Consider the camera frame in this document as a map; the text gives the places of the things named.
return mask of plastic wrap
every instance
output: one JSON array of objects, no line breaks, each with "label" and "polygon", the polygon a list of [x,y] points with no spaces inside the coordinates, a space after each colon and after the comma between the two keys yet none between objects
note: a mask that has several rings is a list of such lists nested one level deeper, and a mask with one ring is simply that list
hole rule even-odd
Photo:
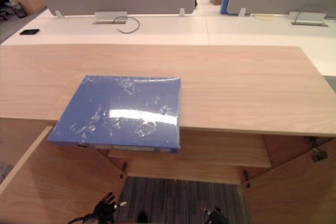
[{"label": "plastic wrap", "polygon": [[176,153],[180,78],[85,76],[49,141]]}]

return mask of black shoe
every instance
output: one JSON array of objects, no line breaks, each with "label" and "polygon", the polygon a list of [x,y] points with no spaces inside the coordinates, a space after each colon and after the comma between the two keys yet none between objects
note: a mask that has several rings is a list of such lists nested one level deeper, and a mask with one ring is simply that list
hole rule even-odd
[{"label": "black shoe", "polygon": [[148,223],[147,214],[144,211],[141,211],[138,214],[137,223]]}]

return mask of white desk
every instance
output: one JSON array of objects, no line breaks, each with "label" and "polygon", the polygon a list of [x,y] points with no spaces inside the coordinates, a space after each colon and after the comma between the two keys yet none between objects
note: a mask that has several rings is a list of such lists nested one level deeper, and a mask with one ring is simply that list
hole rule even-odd
[{"label": "white desk", "polygon": [[[197,0],[198,7],[185,17],[136,15],[140,29],[130,35],[117,28],[132,30],[136,24],[93,25],[93,16],[58,19],[46,10],[2,45],[31,44],[147,44],[147,45],[277,45],[299,46],[324,76],[336,76],[336,22],[329,27],[293,26],[285,17],[262,21],[254,17],[219,14],[220,6]],[[24,29],[39,28],[34,36],[20,36]]]}]

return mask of wooden cabinet door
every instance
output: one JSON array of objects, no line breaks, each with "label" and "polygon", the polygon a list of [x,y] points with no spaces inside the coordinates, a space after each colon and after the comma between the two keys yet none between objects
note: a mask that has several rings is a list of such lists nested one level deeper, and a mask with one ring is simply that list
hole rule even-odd
[{"label": "wooden cabinet door", "polygon": [[0,185],[0,223],[68,223],[105,194],[119,198],[126,176],[94,149],[55,146],[47,126]]},{"label": "wooden cabinet door", "polygon": [[336,223],[336,140],[320,149],[329,158],[307,152],[241,185],[255,224]]}]

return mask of smartphone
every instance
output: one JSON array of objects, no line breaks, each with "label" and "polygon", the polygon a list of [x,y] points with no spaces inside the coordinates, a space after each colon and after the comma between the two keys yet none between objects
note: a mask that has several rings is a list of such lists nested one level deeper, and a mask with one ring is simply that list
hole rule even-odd
[{"label": "smartphone", "polygon": [[33,35],[33,34],[37,34],[39,31],[40,29],[24,30],[20,33],[20,35]]}]

